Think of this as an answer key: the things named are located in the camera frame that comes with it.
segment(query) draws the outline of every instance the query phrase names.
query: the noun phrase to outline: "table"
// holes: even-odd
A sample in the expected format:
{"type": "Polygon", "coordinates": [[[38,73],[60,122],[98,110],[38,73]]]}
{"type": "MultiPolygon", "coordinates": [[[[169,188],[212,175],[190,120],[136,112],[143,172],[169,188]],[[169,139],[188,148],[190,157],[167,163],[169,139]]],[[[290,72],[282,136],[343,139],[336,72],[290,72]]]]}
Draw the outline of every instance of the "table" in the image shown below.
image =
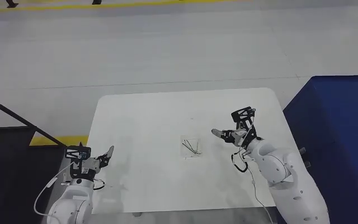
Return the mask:
{"type": "MultiPolygon", "coordinates": [[[[112,145],[115,149],[108,167],[96,175],[106,187],[94,192],[93,213],[260,207],[249,172],[240,173],[231,163],[237,148],[211,133],[212,128],[234,129],[231,112],[246,106],[257,109],[259,136],[276,147],[297,150],[268,88],[102,97],[87,146],[92,156],[112,145]],[[183,138],[199,139],[202,154],[186,158],[183,138]]],[[[257,165],[249,166],[258,198],[275,206],[257,165]]]]}

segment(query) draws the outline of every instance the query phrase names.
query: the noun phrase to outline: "white cable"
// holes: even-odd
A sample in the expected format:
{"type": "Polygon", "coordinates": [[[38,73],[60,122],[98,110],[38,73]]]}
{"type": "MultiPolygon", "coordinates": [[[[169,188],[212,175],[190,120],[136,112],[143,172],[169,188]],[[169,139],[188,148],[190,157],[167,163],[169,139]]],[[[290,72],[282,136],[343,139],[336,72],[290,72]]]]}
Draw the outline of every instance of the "white cable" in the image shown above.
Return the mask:
{"type": "Polygon", "coordinates": [[[61,224],[61,222],[60,222],[60,220],[57,218],[57,217],[55,217],[55,216],[52,216],[52,215],[50,215],[50,214],[43,214],[43,213],[40,213],[40,212],[38,212],[37,210],[36,210],[36,204],[37,204],[37,200],[40,198],[40,196],[41,196],[41,194],[44,192],[44,190],[48,187],[49,188],[49,184],[55,179],[55,178],[57,178],[57,176],[60,174],[60,173],[62,173],[65,169],[67,169],[70,165],[72,165],[72,164],[74,164],[74,162],[71,162],[68,166],[66,166],[65,168],[63,168],[62,170],[60,170],[46,185],[45,185],[45,187],[43,188],[43,190],[40,192],[40,194],[37,196],[37,198],[36,198],[36,200],[35,200],[35,203],[34,203],[34,211],[37,213],[37,214],[39,214],[39,215],[41,215],[41,216],[50,216],[50,217],[53,217],[53,218],[55,218],[57,221],[58,221],[58,223],[59,224],[61,224]]]}
{"type": "MultiPolygon", "coordinates": [[[[250,128],[248,129],[247,134],[245,135],[244,140],[243,140],[242,142],[245,142],[246,137],[248,136],[249,132],[251,131],[251,128],[252,128],[252,126],[253,126],[253,121],[254,121],[254,120],[255,120],[255,117],[252,118],[252,124],[251,124],[250,128]]],[[[242,161],[243,163],[245,163],[245,162],[244,162],[244,159],[242,158],[241,153],[240,153],[241,150],[243,150],[242,146],[239,147],[239,153],[238,153],[238,154],[239,154],[239,157],[240,157],[241,161],[242,161]]],[[[256,198],[256,201],[259,202],[260,205],[263,206],[263,208],[264,208],[264,210],[266,211],[268,217],[270,218],[271,224],[274,224],[274,222],[272,221],[271,215],[270,215],[270,213],[268,212],[267,208],[266,208],[266,207],[260,202],[260,200],[258,200],[258,198],[257,198],[257,195],[256,195],[256,183],[255,183],[255,180],[254,180],[254,178],[253,178],[252,171],[251,171],[251,169],[250,169],[250,167],[249,167],[248,164],[247,164],[247,169],[248,169],[248,171],[249,171],[250,174],[251,174],[252,185],[253,185],[253,188],[254,188],[254,190],[255,190],[255,198],[256,198]]]]}

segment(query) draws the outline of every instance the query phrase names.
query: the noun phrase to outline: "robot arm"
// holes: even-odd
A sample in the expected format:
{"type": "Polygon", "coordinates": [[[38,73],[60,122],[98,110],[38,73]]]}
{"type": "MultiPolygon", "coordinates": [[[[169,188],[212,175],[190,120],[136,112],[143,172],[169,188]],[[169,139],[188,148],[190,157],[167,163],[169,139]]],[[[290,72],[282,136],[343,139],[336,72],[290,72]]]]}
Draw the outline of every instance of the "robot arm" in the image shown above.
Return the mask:
{"type": "Polygon", "coordinates": [[[251,107],[235,111],[232,117],[237,123],[236,130],[213,129],[211,132],[225,142],[242,147],[246,150],[243,157],[249,156],[257,163],[268,182],[277,209],[288,224],[328,224],[326,203],[307,172],[299,152],[277,149],[258,137],[253,126],[254,115],[255,109],[251,107]],[[293,177],[293,182],[286,181],[289,176],[293,177]]]}
{"type": "Polygon", "coordinates": [[[70,174],[72,181],[67,185],[62,196],[52,205],[47,217],[48,224],[86,224],[92,213],[92,195],[95,175],[108,165],[114,146],[99,157],[90,157],[91,148],[70,146],[65,157],[71,159],[70,174]]]}

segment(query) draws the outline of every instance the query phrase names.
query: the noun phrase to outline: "yellow line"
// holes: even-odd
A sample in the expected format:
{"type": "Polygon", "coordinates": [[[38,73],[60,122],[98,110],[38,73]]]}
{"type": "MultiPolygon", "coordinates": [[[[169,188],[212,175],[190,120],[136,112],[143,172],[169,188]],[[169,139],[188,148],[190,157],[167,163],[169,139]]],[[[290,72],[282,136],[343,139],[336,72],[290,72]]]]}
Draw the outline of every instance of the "yellow line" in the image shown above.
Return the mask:
{"type": "Polygon", "coordinates": [[[123,8],[135,6],[159,6],[165,4],[185,4],[185,3],[214,3],[214,2],[249,2],[251,0],[176,0],[176,1],[158,1],[158,2],[131,2],[131,3],[114,3],[114,4],[98,4],[98,5],[66,5],[66,6],[26,6],[20,5],[16,8],[0,8],[2,11],[38,11],[38,10],[83,10],[93,8],[123,8]]]}
{"type": "MultiPolygon", "coordinates": [[[[88,141],[88,136],[59,136],[55,137],[60,142],[64,143],[66,146],[77,146],[80,142],[85,146],[88,141]]],[[[53,141],[49,140],[46,137],[34,137],[30,143],[31,146],[52,146],[55,145],[53,141]]]]}

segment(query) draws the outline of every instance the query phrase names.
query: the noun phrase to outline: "concrete floor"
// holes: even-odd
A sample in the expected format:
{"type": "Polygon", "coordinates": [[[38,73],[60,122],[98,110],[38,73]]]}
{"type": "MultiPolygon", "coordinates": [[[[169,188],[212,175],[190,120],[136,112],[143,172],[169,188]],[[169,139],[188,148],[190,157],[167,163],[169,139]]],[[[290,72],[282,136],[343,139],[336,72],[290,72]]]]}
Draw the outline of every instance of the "concrete floor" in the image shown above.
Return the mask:
{"type": "MultiPolygon", "coordinates": [[[[108,94],[269,87],[284,108],[311,76],[358,74],[357,58],[353,0],[0,13],[0,102],[54,136],[88,135],[108,94]]],[[[238,222],[217,212],[105,219],[238,222]]]]}

